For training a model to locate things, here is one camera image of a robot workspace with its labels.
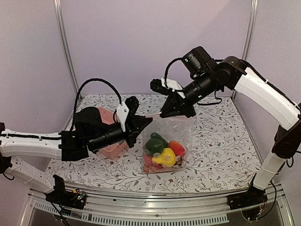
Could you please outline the green toy pepper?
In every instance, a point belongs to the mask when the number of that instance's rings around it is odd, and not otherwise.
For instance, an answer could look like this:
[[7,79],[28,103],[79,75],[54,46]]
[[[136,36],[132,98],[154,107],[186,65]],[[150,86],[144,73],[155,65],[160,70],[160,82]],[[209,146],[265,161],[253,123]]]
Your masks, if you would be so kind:
[[157,138],[150,138],[144,145],[144,150],[147,155],[153,157],[155,154],[163,153],[164,144]]

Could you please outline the clear zip top bag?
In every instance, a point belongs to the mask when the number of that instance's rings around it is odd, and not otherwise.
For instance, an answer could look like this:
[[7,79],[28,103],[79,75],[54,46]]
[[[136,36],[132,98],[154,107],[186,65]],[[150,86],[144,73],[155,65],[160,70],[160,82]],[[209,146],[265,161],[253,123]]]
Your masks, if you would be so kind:
[[149,116],[152,122],[143,130],[144,173],[180,171],[192,150],[194,118]]

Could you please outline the yellow toy pepper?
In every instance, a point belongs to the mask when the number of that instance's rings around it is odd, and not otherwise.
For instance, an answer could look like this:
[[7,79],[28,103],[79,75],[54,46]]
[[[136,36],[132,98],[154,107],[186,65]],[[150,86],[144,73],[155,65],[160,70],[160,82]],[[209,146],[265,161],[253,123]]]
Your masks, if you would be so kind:
[[160,155],[152,157],[152,162],[163,167],[172,167],[176,163],[176,155],[171,148],[164,148]]

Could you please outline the green toy cucumber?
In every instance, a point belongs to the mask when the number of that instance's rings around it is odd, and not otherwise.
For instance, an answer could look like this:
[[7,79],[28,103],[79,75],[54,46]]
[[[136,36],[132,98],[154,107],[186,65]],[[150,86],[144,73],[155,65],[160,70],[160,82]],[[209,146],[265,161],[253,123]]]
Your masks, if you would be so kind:
[[151,133],[150,138],[155,138],[160,140],[163,143],[164,148],[167,148],[169,146],[169,143],[160,134],[156,132]]

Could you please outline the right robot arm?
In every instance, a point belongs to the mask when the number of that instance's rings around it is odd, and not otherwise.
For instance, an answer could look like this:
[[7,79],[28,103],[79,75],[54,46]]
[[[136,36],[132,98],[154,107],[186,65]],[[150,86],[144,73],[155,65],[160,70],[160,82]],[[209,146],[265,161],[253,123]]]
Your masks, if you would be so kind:
[[[193,80],[186,87],[167,77],[169,68],[177,61],[184,64]],[[261,190],[268,186],[286,160],[295,155],[301,144],[301,107],[263,78],[245,60],[234,56],[216,60],[199,46],[172,60],[160,79],[160,85],[158,90],[167,95],[160,110],[161,118],[193,117],[196,114],[194,105],[198,101],[228,88],[254,101],[279,123],[271,153],[255,174],[251,189],[243,195],[243,201],[247,205],[254,205],[261,198]]]

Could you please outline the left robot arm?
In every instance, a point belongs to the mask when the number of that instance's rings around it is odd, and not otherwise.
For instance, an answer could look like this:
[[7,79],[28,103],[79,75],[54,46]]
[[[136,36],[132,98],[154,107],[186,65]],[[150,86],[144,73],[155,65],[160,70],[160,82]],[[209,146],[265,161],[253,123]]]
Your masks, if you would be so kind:
[[52,134],[18,134],[0,125],[0,171],[23,179],[25,183],[51,194],[59,204],[66,204],[70,194],[64,180],[25,163],[20,156],[47,157],[62,161],[79,161],[98,150],[125,141],[129,147],[136,143],[138,135],[152,122],[151,117],[136,115],[126,106],[117,108],[117,122],[102,121],[96,107],[86,107],[75,113],[69,131]]

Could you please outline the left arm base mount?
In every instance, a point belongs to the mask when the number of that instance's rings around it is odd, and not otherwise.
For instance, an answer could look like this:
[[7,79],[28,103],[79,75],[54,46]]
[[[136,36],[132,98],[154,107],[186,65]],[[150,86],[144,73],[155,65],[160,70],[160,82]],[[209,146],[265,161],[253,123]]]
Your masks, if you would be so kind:
[[83,210],[87,200],[87,193],[85,191],[80,191],[78,188],[73,191],[67,191],[65,189],[64,180],[60,176],[53,175],[53,178],[55,181],[53,191],[45,193],[46,201]]

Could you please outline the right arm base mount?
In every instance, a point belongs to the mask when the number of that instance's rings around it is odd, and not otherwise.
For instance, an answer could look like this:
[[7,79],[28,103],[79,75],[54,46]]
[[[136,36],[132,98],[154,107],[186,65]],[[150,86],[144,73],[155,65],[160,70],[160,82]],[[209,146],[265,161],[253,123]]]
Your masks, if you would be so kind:
[[231,210],[242,209],[242,216],[248,221],[258,220],[267,207],[267,195],[264,190],[250,185],[245,192],[227,196],[227,204]]

